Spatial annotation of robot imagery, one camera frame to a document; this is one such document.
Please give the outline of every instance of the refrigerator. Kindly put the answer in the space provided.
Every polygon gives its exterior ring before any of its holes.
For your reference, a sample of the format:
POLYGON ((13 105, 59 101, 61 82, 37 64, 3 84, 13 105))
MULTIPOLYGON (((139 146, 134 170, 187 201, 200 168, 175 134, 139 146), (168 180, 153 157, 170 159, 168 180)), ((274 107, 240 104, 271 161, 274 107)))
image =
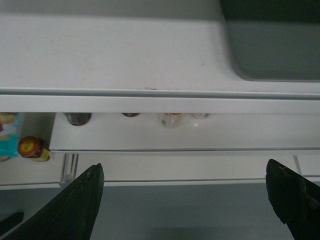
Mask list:
POLYGON ((266 166, 320 182, 320 83, 241 78, 218 0, 0 0, 0 31, 0 111, 50 142, 46 162, 0 162, 0 220, 101 163, 92 240, 292 239, 266 166))

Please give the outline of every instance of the brown jar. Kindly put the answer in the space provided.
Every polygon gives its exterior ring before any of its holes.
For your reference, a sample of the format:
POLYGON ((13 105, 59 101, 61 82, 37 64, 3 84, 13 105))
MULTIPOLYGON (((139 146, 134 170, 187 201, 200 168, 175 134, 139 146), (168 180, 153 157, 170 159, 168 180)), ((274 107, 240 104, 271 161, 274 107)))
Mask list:
POLYGON ((35 162, 48 161, 50 158, 49 152, 48 144, 34 136, 26 136, 18 143, 18 153, 21 157, 29 158, 35 162))

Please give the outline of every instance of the label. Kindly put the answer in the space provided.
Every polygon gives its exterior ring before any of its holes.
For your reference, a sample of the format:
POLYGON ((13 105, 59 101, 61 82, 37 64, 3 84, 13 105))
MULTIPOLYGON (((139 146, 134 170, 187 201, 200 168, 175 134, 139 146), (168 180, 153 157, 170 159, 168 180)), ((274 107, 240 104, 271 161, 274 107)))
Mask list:
POLYGON ((21 150, 24 152, 31 152, 35 147, 35 143, 32 140, 25 140, 21 144, 21 150))

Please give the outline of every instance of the bottle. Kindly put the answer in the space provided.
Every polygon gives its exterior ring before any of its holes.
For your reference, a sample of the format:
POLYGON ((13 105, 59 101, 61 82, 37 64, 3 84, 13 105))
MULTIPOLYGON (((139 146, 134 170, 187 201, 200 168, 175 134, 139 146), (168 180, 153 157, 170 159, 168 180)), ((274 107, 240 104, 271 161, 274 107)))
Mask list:
POLYGON ((160 123, 166 128, 174 128, 179 125, 183 118, 183 113, 163 113, 160 118, 160 123))
POLYGON ((35 162, 48 161, 49 147, 47 142, 34 136, 26 136, 18 143, 18 153, 23 158, 29 158, 35 162))
POLYGON ((90 112, 64 112, 63 114, 73 126, 85 125, 91 118, 90 112))
POLYGON ((207 119, 210 113, 191 113, 196 119, 207 119))

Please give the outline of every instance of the food container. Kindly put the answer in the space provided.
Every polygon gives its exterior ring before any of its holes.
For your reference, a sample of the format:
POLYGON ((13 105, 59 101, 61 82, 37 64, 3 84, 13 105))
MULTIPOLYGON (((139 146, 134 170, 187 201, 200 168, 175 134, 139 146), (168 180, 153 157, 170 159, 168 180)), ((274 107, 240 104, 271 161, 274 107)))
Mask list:
POLYGON ((175 128, 180 124, 183 117, 183 113, 166 112, 161 115, 160 123, 166 128, 175 128))
POLYGON ((21 157, 29 158, 35 162, 48 161, 50 158, 49 152, 48 144, 34 136, 26 136, 18 143, 18 153, 21 157))
POLYGON ((133 118, 135 116, 138 116, 140 113, 138 113, 138 112, 129 112, 129 113, 123 112, 122 114, 125 115, 128 118, 133 118))
POLYGON ((91 118, 90 112, 64 112, 63 114, 73 126, 85 125, 91 118))

